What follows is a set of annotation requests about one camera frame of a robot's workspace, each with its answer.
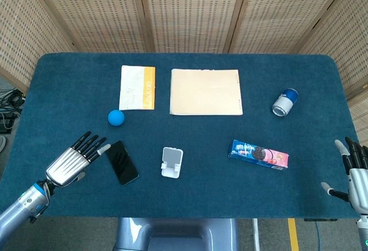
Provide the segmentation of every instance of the white notebook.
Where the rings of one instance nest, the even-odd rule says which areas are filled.
[[[170,114],[243,115],[237,70],[171,70]]]

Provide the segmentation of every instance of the gray chair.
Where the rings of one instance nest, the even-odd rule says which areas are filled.
[[[237,246],[232,218],[120,218],[113,251],[237,251]]]

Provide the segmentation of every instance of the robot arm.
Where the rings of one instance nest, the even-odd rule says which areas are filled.
[[[353,209],[360,213],[361,218],[357,222],[359,237],[362,250],[368,251],[368,148],[361,147],[348,137],[345,141],[350,151],[339,140],[335,140],[335,145],[342,155],[349,184],[348,194],[333,189],[326,182],[321,185],[328,195],[350,202]]]
[[[0,249],[20,224],[27,219],[33,223],[47,209],[56,187],[63,188],[79,180],[84,176],[84,169],[111,147],[107,144],[98,149],[105,137],[92,145],[97,135],[83,143],[90,134],[85,133],[54,160],[46,169],[46,179],[32,185],[0,215]]]

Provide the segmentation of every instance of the soda can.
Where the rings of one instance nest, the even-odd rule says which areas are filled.
[[[272,105],[275,115],[286,116],[298,99],[298,92],[293,88],[287,88],[281,93],[276,102]]]

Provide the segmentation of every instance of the black phone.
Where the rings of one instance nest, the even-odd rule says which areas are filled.
[[[111,145],[106,154],[121,185],[124,186],[139,177],[138,171],[121,141]]]

